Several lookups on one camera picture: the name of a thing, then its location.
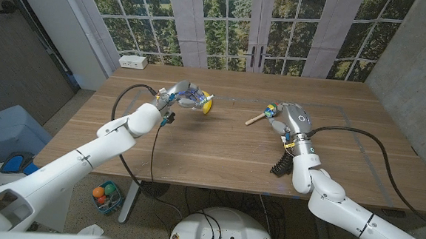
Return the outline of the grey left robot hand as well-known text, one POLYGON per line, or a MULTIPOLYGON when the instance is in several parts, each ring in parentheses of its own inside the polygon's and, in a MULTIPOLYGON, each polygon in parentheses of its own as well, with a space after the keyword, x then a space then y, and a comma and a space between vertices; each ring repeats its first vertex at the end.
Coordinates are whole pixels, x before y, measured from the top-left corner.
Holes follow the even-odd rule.
POLYGON ((183 80, 169 89, 159 89, 152 104, 165 113, 173 104, 191 110, 201 110, 203 114, 209 113, 212 107, 213 95, 208 94, 190 81, 183 80))

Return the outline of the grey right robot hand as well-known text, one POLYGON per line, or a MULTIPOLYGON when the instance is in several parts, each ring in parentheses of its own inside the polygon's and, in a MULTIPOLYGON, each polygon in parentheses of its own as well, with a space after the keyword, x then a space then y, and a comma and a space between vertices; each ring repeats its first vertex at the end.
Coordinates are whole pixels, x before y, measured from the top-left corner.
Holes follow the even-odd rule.
POLYGON ((287 152, 293 156, 315 153, 307 136, 312 129, 311 120, 299 104, 279 103, 266 112, 266 117, 275 132, 282 137, 287 152))

